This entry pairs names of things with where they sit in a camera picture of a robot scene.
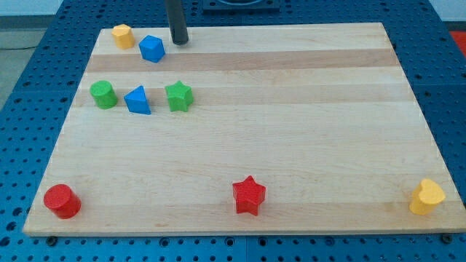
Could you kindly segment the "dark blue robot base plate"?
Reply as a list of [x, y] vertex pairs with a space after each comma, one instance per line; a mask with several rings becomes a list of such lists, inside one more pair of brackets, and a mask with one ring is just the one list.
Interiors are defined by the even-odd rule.
[[202, 0], [203, 12], [279, 11], [281, 0]]

